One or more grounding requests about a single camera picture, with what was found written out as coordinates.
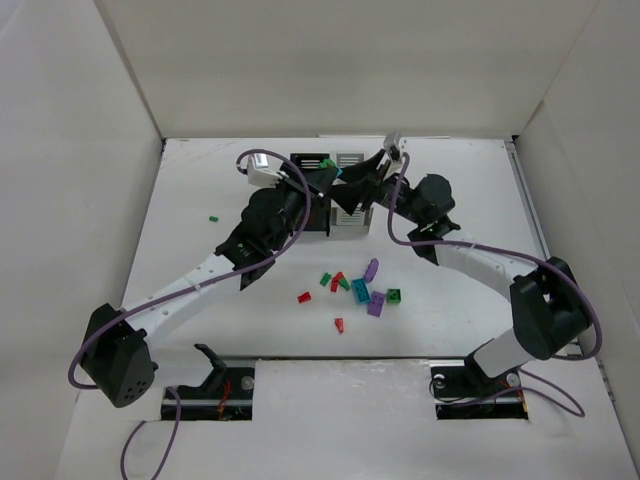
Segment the green lego square brick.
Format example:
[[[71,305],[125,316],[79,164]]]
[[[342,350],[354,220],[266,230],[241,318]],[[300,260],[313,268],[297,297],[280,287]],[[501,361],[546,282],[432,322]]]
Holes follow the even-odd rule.
[[[402,301],[401,290],[397,288],[388,289],[386,292],[386,301],[390,304],[399,304]]]

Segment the red lego brick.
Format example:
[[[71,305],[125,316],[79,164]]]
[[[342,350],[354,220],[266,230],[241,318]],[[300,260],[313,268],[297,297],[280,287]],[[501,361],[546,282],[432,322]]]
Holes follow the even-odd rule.
[[[306,303],[312,299],[312,296],[309,292],[305,292],[297,297],[299,303]]]

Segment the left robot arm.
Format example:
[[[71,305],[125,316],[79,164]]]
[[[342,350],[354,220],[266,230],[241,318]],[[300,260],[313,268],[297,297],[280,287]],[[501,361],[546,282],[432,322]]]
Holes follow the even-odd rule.
[[[116,408],[137,401],[153,384],[153,350],[214,301],[247,289],[300,236],[314,201],[325,200],[341,171],[335,166],[269,167],[261,155],[242,168],[256,190],[240,223],[201,264],[144,303],[97,308],[79,365]]]

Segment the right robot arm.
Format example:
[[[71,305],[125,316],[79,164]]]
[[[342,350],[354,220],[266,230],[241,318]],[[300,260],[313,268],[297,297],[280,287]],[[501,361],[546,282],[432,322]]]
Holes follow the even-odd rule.
[[[347,213],[377,203],[387,218],[400,216],[415,227],[404,245],[428,262],[463,273],[503,296],[511,306],[512,326],[465,359],[465,373],[481,385],[532,360],[548,360],[589,328],[599,326],[593,307],[563,260],[481,245],[453,222],[451,185],[437,174],[416,186],[404,175],[407,154],[380,151],[349,166],[331,190]]]

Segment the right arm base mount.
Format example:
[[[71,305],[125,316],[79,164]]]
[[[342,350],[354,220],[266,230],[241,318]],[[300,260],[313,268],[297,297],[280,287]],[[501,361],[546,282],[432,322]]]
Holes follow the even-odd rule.
[[[476,380],[465,365],[430,367],[428,389],[438,420],[527,420],[521,379],[515,370],[493,379]]]

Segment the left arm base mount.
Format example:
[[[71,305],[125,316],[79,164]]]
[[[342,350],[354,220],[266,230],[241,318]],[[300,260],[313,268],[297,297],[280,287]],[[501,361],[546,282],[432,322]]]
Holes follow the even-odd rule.
[[[163,421],[250,421],[253,415],[255,360],[221,357],[205,344],[194,347],[209,361],[208,375],[196,384],[180,384],[180,398],[165,390],[160,406]]]

